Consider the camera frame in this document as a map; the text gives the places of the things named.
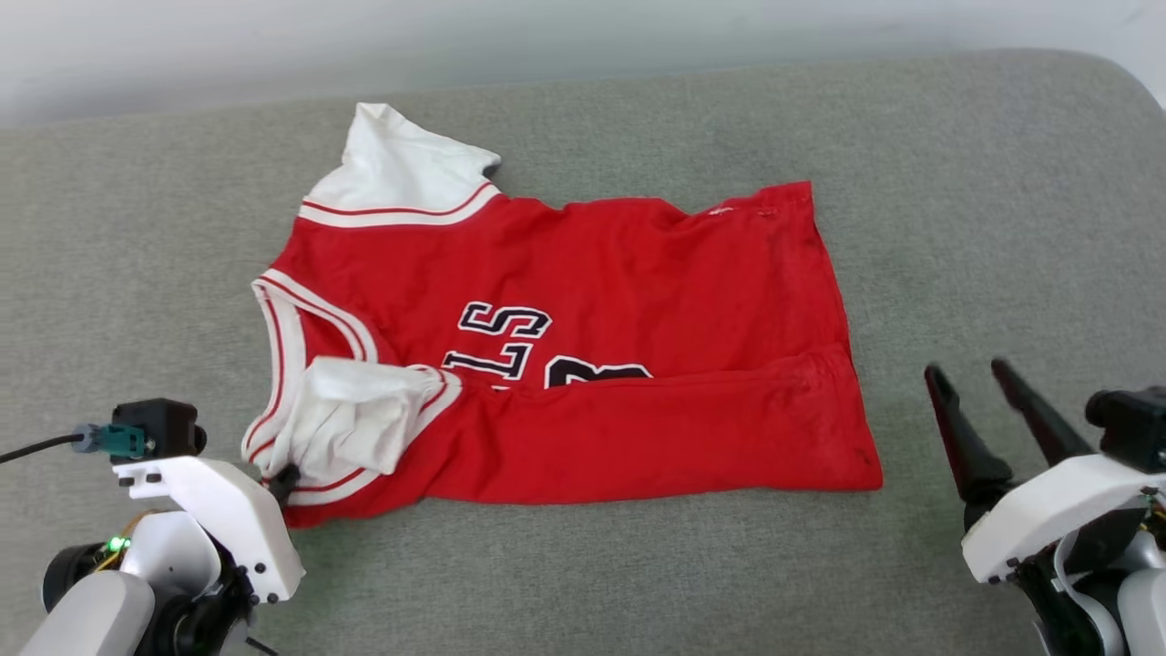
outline gray couch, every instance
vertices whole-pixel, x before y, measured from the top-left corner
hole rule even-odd
[[[1135,79],[995,51],[387,98],[552,204],[697,210],[813,179],[886,487],[337,522],[294,535],[308,576],[262,609],[260,639],[286,655],[1039,654],[1023,595],[963,565],[921,374],[942,362],[1025,475],[1040,459],[991,357],[1082,430],[1093,392],[1166,379],[1166,120]],[[0,450],[166,396],[201,410],[206,456],[237,460],[271,375],[247,283],[337,164],[353,100],[0,133]],[[0,474],[12,654],[43,618],[51,555],[141,507],[64,447]]]

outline black cable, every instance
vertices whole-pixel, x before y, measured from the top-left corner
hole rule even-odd
[[[264,654],[267,654],[267,656],[280,656],[274,649],[272,649],[271,647],[267,647],[262,642],[259,642],[258,640],[255,640],[255,639],[253,639],[251,636],[247,636],[247,641],[246,642],[251,647],[254,647],[255,649],[262,651]]]
[[[17,458],[23,458],[30,453],[36,453],[38,451],[52,449],[55,446],[79,443],[83,439],[85,439],[85,436],[61,436],[59,438],[52,438],[51,440],[44,440],[43,443],[36,443],[34,445],[20,447],[16,451],[9,451],[8,453],[0,456],[0,465],[8,463],[9,460],[16,460]]]

